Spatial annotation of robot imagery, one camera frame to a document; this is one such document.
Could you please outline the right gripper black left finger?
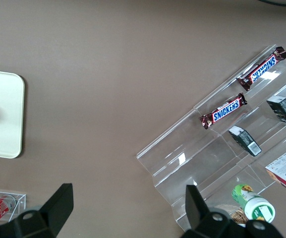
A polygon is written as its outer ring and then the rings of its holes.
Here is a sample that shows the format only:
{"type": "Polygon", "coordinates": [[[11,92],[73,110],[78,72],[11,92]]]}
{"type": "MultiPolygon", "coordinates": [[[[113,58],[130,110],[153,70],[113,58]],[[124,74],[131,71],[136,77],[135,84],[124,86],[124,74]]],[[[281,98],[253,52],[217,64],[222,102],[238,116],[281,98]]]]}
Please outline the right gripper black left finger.
{"type": "Polygon", "coordinates": [[[0,225],[0,238],[56,238],[73,211],[73,185],[62,184],[38,210],[0,225]]]}

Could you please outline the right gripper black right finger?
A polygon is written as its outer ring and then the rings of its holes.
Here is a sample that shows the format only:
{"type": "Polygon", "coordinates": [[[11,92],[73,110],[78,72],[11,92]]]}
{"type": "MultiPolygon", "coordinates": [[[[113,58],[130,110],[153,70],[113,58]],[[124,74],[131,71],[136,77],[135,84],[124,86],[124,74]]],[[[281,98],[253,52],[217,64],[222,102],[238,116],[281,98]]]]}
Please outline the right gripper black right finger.
{"type": "Polygon", "coordinates": [[[281,238],[283,235],[265,221],[248,221],[245,227],[206,205],[197,186],[187,185],[185,209],[191,228],[183,238],[281,238]]]}

